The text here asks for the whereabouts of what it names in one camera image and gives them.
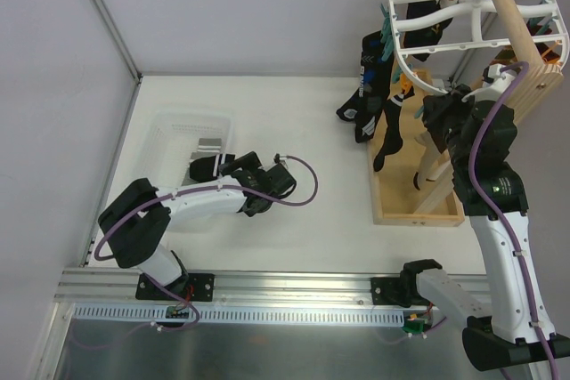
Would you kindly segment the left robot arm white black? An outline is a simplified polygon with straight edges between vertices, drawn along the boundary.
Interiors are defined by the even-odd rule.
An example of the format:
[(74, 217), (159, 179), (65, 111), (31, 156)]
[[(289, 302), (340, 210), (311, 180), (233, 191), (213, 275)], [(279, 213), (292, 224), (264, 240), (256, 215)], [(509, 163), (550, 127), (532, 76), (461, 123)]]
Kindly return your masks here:
[(188, 300), (196, 291), (180, 258), (161, 244), (166, 232), (188, 232), (193, 221), (214, 214), (264, 213), (297, 187), (282, 162), (264, 167), (254, 151), (194, 159), (188, 175), (191, 183), (178, 189), (136, 179), (98, 218), (118, 267), (151, 277), (164, 299)]

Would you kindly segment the black sock white stripes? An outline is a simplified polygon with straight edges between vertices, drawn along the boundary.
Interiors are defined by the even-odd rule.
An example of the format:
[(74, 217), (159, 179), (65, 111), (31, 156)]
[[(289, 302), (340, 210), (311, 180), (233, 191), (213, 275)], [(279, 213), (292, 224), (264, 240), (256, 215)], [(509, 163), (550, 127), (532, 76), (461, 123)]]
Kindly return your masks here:
[(406, 93), (399, 93), (391, 97), (384, 107), (384, 115), (387, 122), (387, 129), (379, 152), (373, 160), (375, 172), (379, 172), (384, 167), (386, 158), (396, 154), (403, 147), (403, 139), (400, 133), (400, 116), (403, 102), (415, 95), (415, 90), (411, 87)]

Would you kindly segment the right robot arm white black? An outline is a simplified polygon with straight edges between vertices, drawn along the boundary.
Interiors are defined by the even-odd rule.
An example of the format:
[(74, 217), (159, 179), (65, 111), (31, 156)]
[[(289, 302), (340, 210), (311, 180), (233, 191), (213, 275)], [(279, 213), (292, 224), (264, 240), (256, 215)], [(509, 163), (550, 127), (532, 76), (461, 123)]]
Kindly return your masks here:
[(395, 304), (431, 303), (461, 329), (463, 349), (479, 371), (545, 361), (550, 378), (569, 354), (543, 305), (528, 236), (528, 203), (520, 176), (506, 161), (517, 136), (504, 99), (478, 101), (460, 85), (423, 100), (422, 122), (449, 153), (452, 183), (484, 259), (491, 302), (481, 304), (435, 260), (409, 262)]

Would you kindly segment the black sock plain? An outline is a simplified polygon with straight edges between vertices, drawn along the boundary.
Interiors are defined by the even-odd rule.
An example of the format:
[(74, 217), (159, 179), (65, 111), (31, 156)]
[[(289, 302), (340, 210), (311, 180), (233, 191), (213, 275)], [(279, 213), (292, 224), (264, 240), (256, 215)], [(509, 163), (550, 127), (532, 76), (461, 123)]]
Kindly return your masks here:
[(381, 30), (365, 36), (362, 39), (357, 96), (385, 100), (389, 95), (393, 63), (394, 49), (390, 37)]

